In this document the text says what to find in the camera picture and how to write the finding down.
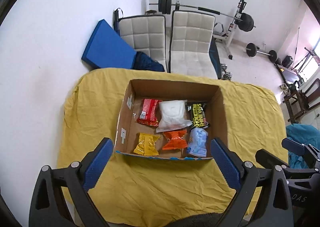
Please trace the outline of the light blue tissue pack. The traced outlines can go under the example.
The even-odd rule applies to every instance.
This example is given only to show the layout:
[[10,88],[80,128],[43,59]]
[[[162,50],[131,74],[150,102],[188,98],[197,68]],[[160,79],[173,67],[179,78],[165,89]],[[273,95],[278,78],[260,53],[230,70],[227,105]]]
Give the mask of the light blue tissue pack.
[[195,127],[190,131],[187,153],[195,157],[204,158],[207,156],[208,133],[203,128]]

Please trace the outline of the black shoe wipes pack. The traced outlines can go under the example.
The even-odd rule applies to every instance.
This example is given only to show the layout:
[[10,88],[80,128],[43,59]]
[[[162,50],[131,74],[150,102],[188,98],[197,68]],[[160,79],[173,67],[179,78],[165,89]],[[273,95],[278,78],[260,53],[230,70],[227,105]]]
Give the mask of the black shoe wipes pack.
[[206,119],[207,102],[188,102],[187,111],[190,113],[192,128],[206,129],[210,126]]

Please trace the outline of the orange snack packet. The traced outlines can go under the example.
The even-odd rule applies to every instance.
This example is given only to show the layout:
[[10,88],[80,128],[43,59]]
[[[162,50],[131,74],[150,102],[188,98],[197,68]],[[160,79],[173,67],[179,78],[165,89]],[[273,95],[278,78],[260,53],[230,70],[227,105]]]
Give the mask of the orange snack packet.
[[163,135],[167,139],[167,143],[162,150],[179,150],[188,147],[187,141],[184,139],[187,130],[164,132]]

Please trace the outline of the white plastic bag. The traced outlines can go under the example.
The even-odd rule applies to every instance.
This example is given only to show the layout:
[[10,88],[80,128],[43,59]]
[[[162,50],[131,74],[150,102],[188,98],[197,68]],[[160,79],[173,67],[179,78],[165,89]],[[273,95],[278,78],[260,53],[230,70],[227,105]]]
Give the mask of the white plastic bag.
[[162,101],[159,103],[161,120],[156,128],[157,133],[176,131],[192,125],[191,120],[186,119],[186,100]]

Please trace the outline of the yellow snack packet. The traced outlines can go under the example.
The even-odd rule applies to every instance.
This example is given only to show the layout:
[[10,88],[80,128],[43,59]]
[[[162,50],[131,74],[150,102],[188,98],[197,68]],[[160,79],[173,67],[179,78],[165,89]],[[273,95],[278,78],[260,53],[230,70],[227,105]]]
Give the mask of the yellow snack packet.
[[138,144],[133,150],[135,154],[147,157],[155,157],[159,155],[156,149],[156,142],[160,139],[160,135],[152,135],[147,133],[139,133]]

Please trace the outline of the red snack packet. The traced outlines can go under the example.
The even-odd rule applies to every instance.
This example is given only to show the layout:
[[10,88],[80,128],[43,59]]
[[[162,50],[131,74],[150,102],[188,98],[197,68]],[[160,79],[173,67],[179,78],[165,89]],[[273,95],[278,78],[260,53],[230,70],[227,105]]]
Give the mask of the red snack packet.
[[142,111],[137,122],[147,126],[158,127],[159,121],[156,113],[160,102],[161,101],[157,99],[145,98],[143,100]]

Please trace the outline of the dark fleece garment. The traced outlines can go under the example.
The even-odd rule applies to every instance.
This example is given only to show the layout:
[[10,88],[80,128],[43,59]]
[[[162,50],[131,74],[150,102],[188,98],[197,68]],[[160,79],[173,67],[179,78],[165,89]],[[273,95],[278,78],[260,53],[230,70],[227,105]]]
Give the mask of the dark fleece garment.
[[218,222],[221,213],[205,213],[200,215],[193,215],[183,219],[175,220],[168,223],[165,227],[209,227],[215,226]]

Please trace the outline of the yellow table cloth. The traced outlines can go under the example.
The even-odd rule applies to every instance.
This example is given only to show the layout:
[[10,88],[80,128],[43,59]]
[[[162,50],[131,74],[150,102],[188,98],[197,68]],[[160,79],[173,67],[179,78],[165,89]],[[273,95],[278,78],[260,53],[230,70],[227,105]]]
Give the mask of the yellow table cloth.
[[[165,72],[97,69],[78,80],[65,102],[58,167],[67,167],[114,139],[125,89],[132,79],[159,79],[217,85],[223,97],[228,147],[255,161],[266,149],[283,161],[287,151],[283,113],[274,93],[263,87]],[[212,159],[178,161],[114,154],[89,192],[104,219],[132,226],[165,226],[173,220],[222,212],[233,197]]]

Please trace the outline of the barbell on floor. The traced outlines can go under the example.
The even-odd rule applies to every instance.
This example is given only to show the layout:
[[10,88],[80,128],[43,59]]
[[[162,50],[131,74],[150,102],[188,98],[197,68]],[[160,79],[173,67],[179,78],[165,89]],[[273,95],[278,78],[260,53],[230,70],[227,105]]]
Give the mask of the barbell on floor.
[[263,54],[268,56],[268,59],[272,62],[275,63],[276,60],[278,59],[278,55],[276,53],[276,51],[274,50],[270,50],[269,52],[264,52],[261,51],[255,44],[253,43],[248,43],[246,45],[246,53],[249,57],[255,57],[257,55],[257,53],[259,54]]

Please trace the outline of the open cardboard box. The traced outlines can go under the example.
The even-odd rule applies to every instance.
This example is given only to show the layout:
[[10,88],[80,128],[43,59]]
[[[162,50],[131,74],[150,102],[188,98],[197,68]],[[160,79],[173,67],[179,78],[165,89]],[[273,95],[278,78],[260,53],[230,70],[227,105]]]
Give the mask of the open cardboard box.
[[[172,135],[190,142],[195,128],[206,131],[202,145],[189,152],[174,148]],[[123,155],[142,157],[139,137],[157,137],[156,155],[171,160],[211,159],[211,141],[228,144],[228,129],[222,90],[218,85],[195,82],[132,79],[129,81],[118,116],[114,150]]]

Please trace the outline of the black weight bench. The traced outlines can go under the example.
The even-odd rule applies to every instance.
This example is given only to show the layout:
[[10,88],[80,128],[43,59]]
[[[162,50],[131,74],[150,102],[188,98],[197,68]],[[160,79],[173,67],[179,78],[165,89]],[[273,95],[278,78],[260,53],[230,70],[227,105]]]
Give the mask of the black weight bench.
[[221,63],[220,63],[219,53],[217,50],[216,41],[214,37],[210,42],[209,57],[214,66],[217,78],[221,79],[222,78]]

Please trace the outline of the right white padded chair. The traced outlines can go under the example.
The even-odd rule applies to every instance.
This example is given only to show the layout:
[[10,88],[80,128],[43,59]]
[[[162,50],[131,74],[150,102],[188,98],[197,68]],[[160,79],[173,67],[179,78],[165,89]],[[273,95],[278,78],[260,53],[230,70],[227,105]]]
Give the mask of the right white padded chair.
[[217,79],[209,55],[215,17],[194,11],[172,13],[169,69],[173,74]]

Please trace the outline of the white padded chair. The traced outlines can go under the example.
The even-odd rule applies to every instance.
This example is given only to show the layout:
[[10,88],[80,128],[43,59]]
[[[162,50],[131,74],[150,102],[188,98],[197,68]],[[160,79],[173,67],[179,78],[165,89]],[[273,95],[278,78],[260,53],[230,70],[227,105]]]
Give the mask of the white padded chair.
[[121,18],[119,32],[133,49],[147,54],[167,70],[165,16],[154,14]]
[[194,11],[172,13],[169,69],[173,74],[217,79],[209,55],[215,17]]

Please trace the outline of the dark blue cloth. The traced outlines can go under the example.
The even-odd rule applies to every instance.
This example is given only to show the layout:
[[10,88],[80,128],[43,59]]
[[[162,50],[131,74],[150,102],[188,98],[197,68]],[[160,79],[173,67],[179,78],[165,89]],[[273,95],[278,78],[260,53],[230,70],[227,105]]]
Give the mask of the dark blue cloth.
[[141,51],[137,51],[132,69],[165,72],[164,66],[161,63],[154,61],[150,56]]

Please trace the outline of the blue foam mat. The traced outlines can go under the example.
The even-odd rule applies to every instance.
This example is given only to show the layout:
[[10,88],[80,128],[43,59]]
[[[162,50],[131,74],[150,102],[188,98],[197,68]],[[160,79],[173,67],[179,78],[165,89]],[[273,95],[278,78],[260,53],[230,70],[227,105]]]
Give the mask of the blue foam mat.
[[136,51],[102,19],[93,30],[81,59],[94,69],[132,69],[135,55]]

